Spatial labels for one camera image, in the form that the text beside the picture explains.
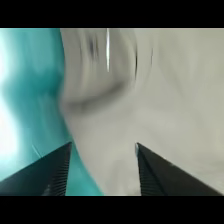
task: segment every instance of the teal surface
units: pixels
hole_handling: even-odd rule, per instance
[[[58,107],[63,78],[58,28],[0,29],[0,180],[73,142]],[[102,195],[74,143],[66,195]]]

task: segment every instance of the white cloth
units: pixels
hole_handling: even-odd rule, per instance
[[[106,195],[140,194],[140,142],[224,193],[224,29],[133,31],[135,84],[93,110],[64,109],[87,169]]]

